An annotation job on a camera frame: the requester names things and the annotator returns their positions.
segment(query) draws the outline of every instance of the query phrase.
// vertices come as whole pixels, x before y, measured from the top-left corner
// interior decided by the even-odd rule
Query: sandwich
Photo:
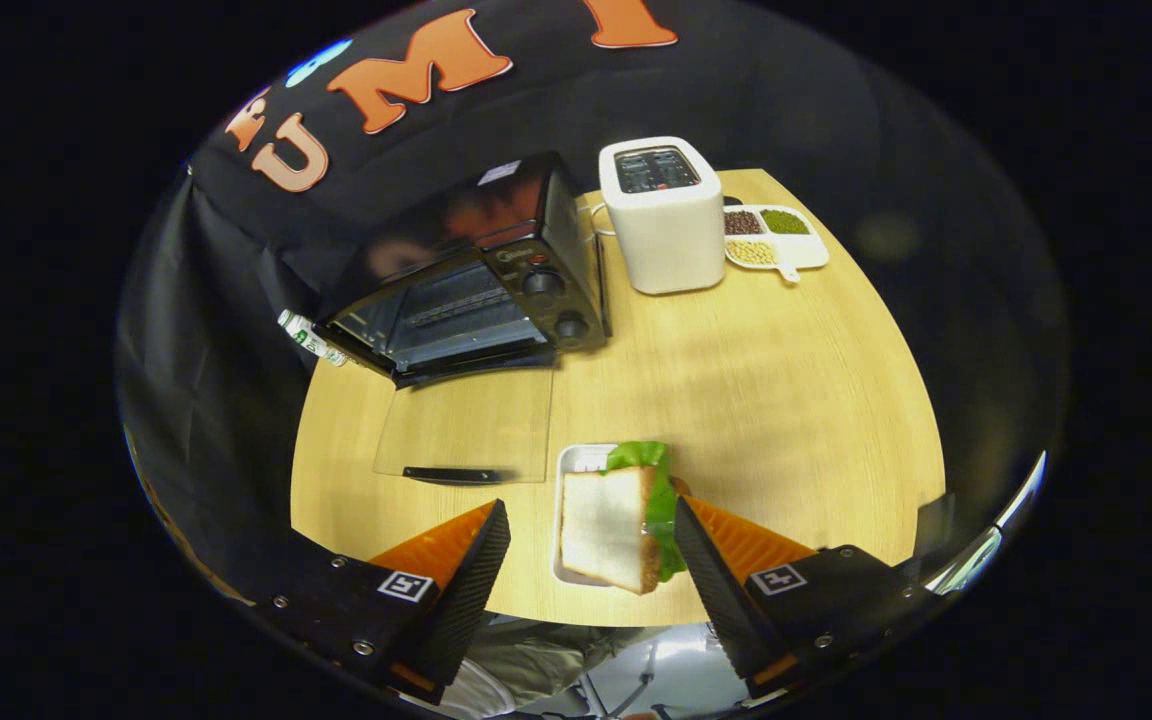
[[[645,594],[687,569],[673,513],[689,491],[669,478],[664,444],[622,444],[607,468],[563,475],[559,555],[567,570]]]

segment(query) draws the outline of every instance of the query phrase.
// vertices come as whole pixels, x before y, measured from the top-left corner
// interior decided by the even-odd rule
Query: green beans
[[[764,210],[763,220],[767,222],[767,227],[774,233],[810,234],[808,225],[803,220],[797,215],[785,213],[781,210]]]

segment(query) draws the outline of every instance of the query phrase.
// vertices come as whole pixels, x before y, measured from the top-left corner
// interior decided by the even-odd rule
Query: white toaster
[[[635,290],[698,290],[723,279],[723,189],[681,137],[617,142],[598,156],[602,200]]]

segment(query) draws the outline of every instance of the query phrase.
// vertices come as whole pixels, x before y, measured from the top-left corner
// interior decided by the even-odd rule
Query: power cord
[[[584,213],[585,210],[589,210],[589,227],[594,228],[594,234],[604,234],[604,236],[612,236],[612,234],[616,234],[616,232],[600,232],[598,227],[594,227],[594,218],[598,217],[598,211],[602,209],[607,209],[607,202],[599,202],[599,204],[594,205],[593,209],[590,209],[589,206],[577,206],[576,211],[577,213]],[[589,237],[585,237],[585,242],[589,242],[591,240],[594,240],[593,234],[591,234],[591,236]]]

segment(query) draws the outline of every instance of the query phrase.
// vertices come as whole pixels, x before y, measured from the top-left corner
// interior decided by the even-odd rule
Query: bread slice
[[[645,594],[660,579],[660,546],[643,526],[654,468],[563,475],[562,567]]]

